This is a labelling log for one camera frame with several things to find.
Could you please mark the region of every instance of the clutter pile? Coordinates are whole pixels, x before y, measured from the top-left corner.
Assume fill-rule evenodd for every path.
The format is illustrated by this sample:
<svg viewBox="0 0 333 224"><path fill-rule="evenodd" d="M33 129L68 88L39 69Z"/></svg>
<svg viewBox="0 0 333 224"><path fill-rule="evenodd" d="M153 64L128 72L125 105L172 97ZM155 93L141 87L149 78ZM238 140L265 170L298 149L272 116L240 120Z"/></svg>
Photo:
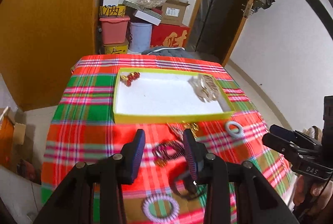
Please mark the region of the clutter pile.
<svg viewBox="0 0 333 224"><path fill-rule="evenodd" d="M99 7L101 54L142 53L153 47L184 47L188 0L103 0Z"/></svg>

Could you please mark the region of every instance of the gift box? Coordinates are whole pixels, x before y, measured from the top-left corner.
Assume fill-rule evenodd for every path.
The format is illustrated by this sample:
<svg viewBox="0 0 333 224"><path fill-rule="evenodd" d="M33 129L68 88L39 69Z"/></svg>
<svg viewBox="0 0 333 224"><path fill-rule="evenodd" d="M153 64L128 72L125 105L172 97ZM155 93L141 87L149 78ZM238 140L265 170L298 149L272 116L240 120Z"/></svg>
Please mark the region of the gift box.
<svg viewBox="0 0 333 224"><path fill-rule="evenodd" d="M189 27L168 24L153 25L150 48L156 46L184 47L187 41Z"/></svg>
<svg viewBox="0 0 333 224"><path fill-rule="evenodd" d="M130 8L133 8L133 9L135 9L135 10L139 10L140 12L144 12L144 13L146 13L146 14L148 14L148 15L151 15L151 16L153 16L153 17L159 19L159 20L162 19L162 16L161 16L159 13L154 12L154 11L152 11L151 9L147 9L147 8L145 8L145 7L142 7L142 6L140 6L139 4L136 4L136 3L134 3L134 2L129 2L129 1L127 1L127 0L124 0L124 1L123 1L123 5L125 5L125 6L127 6L127 7L130 7Z"/></svg>
<svg viewBox="0 0 333 224"><path fill-rule="evenodd" d="M140 19L145 20L145 21L147 21L149 23L152 23L152 24L154 24L156 26L158 26L161 23L160 19L158 19L156 17L153 17L150 14L146 14L144 12L141 12L139 10L135 10L134 13L133 13L133 15L135 17L137 17L137 18L140 18Z"/></svg>

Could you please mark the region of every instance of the yellow container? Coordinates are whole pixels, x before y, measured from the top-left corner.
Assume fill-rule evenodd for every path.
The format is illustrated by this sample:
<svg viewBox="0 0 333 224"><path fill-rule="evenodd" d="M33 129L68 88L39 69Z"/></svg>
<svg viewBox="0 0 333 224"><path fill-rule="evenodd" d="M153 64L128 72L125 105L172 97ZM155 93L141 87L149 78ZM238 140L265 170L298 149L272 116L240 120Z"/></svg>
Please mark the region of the yellow container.
<svg viewBox="0 0 333 224"><path fill-rule="evenodd" d="M113 101L113 114L115 123L125 123L125 124L136 124L136 123L192 123L201 121L215 121L215 120L226 120L229 119L235 112L235 108L230 102L229 98L223 91L222 87L215 80L214 82L219 88L222 98L225 104L228 106L228 110L225 112L211 113L211 114L189 114L189 115L144 115L144 114L122 114L117 113L117 91L119 89L119 83L121 82L121 73L129 72L139 72L139 73L161 73L161 74L180 74L188 76L197 76L197 72L189 71L178 71L178 70L168 70L168 69L154 69L154 68L120 68L116 78L115 91L114 91L114 101Z"/></svg>
<svg viewBox="0 0 333 224"><path fill-rule="evenodd" d="M118 6L100 6L99 17L109 16L125 16L126 6L119 4Z"/></svg>
<svg viewBox="0 0 333 224"><path fill-rule="evenodd" d="M127 54L128 43L104 46L105 54Z"/></svg>

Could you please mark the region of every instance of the plaid tablecloth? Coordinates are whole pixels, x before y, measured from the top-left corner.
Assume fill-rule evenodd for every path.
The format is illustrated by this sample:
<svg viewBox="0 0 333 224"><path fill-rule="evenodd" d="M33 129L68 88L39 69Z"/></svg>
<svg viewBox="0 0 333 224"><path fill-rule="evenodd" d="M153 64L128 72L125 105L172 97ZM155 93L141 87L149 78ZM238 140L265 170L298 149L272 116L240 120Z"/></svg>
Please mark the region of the plaid tablecloth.
<svg viewBox="0 0 333 224"><path fill-rule="evenodd" d="M42 170L42 199L46 202L52 191L79 161L88 164L120 152L131 141L138 128L146 135L146 145L138 178L131 186L123 186L128 223L150 223L141 210L142 201L154 193L173 196L180 205L178 219L172 223L202 223L205 196L186 201L174 195L169 178L185 169L185 158L171 161L166 167L156 166L152 148L165 139L175 139L164 124L115 125L113 92L116 75L121 67L147 67L194 71L212 74L236 108L233 120L244 127L245 137L234 139L224 129L225 121L200 122L198 140L208 151L225 161L251 161L276 191L283 195L289 187L290 167L275 151L263 146L261 137L266 123L252 102L232 77L219 65L185 58L138 55L93 55L83 57L74 67L64 95L55 112L49 134ZM236 221L235 195L230 184L231 219ZM159 202L150 208L158 216L168 214L168 204ZM99 193L94 195L94 222L99 221Z"/></svg>

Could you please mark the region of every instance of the gray cloth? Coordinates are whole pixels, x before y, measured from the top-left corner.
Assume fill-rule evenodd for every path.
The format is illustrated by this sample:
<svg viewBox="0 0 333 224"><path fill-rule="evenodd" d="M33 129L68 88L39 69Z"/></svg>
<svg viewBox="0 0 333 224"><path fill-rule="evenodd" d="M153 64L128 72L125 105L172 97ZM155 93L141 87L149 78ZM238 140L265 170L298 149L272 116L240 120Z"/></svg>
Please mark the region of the gray cloth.
<svg viewBox="0 0 333 224"><path fill-rule="evenodd" d="M194 59L189 52L186 52L183 47L164 47L157 46L142 52L142 55L155 55L155 56L167 56L167 57L179 57Z"/></svg>

